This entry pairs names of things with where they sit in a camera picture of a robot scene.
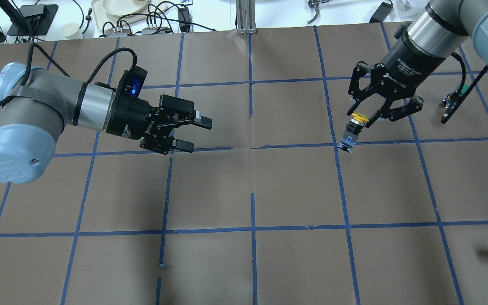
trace black rubber band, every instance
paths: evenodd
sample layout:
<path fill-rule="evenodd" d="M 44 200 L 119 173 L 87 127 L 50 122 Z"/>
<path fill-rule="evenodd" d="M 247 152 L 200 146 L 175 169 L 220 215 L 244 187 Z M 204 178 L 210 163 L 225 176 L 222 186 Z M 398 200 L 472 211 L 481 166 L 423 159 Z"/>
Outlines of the black rubber band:
<path fill-rule="evenodd" d="M 439 25 L 441 25 L 446 30 L 448 30 L 452 33 L 455 33 L 459 36 L 468 36 L 468 33 L 464 29 L 458 28 L 458 27 L 452 25 L 451 23 L 445 21 L 444 19 L 442 19 L 442 17 L 438 16 L 438 14 L 436 14 L 436 12 L 434 10 L 432 10 L 432 8 L 430 7 L 430 3 L 428 3 L 424 9 L 427 11 L 428 15 L 434 21 L 436 21 Z"/>
<path fill-rule="evenodd" d="M 82 109 L 82 102 L 84 101 L 84 95 L 86 94 L 86 88 L 88 83 L 82 83 L 80 93 L 78 94 L 78 100 L 76 101 L 75 113 L 73 115 L 73 126 L 78 125 L 78 118 L 80 116 L 80 110 Z"/>

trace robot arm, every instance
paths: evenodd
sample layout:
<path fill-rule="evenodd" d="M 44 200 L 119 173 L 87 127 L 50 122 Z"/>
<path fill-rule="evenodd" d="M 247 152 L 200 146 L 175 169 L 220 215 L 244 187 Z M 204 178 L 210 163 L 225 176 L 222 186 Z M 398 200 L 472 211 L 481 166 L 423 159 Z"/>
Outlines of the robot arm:
<path fill-rule="evenodd" d="M 39 178 L 54 156 L 58 137 L 67 124 L 140 139 L 140 147 L 161 154 L 192 152 L 193 143 L 175 139 L 174 128 L 193 124 L 211 129 L 194 103 L 161 95 L 153 107 L 138 98 L 147 72 L 125 71 L 118 88 L 95 85 L 41 68 L 11 63 L 0 75 L 0 103 L 13 97 L 0 112 L 0 182 L 28 183 Z"/>
<path fill-rule="evenodd" d="M 468 36 L 488 64 L 488 0 L 431 0 L 416 21 L 397 31 L 397 43 L 381 62 L 370 66 L 359 61 L 348 90 L 352 106 L 347 115 L 352 118 L 338 148 L 351 152 L 363 127 L 369 128 L 378 119 L 394 122 L 420 111 L 423 99 L 415 95 L 415 90 Z M 369 73 L 370 85 L 360 89 L 360 78 Z M 354 113 L 373 94 L 385 98 L 383 106 L 369 119 Z M 408 103 L 391 108 L 395 100 L 401 99 L 408 99 Z M 446 111 L 447 119 L 458 106 Z"/>

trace metal post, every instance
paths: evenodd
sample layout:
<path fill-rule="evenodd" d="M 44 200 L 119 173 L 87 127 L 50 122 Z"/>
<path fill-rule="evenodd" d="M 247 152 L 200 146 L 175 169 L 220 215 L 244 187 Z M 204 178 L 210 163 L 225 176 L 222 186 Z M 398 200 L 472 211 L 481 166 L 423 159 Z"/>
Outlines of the metal post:
<path fill-rule="evenodd" d="M 257 33 L 255 0 L 236 0 L 236 31 L 240 34 Z"/>

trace white cup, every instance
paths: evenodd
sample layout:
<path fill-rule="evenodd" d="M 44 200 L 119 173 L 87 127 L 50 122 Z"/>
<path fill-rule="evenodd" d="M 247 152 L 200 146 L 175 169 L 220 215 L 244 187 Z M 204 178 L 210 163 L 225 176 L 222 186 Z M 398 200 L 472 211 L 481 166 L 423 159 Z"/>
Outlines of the white cup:
<path fill-rule="evenodd" d="M 65 39 L 82 39 L 82 31 L 77 23 L 67 23 L 61 27 L 60 33 Z"/>

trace black metal base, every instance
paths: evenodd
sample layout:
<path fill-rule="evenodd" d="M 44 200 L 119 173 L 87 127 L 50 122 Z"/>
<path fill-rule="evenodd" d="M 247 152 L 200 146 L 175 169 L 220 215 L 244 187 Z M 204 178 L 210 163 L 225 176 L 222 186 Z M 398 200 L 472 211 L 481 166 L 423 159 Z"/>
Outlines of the black metal base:
<path fill-rule="evenodd" d="M 56 12 L 58 11 L 58 5 L 57 4 L 45 4 L 46 6 L 46 15 L 43 17 L 43 19 L 40 20 L 39 25 L 37 26 L 37 29 L 33 30 L 33 36 L 42 36 L 46 35 L 48 33 L 48 30 L 50 29 L 50 26 L 52 25 L 52 21 L 54 21 L 54 17 L 56 16 Z M 7 32 L 8 36 L 26 36 L 29 35 L 29 33 L 23 33 L 18 29 L 18 27 L 13 23 L 10 26 L 10 29 L 8 29 Z"/>

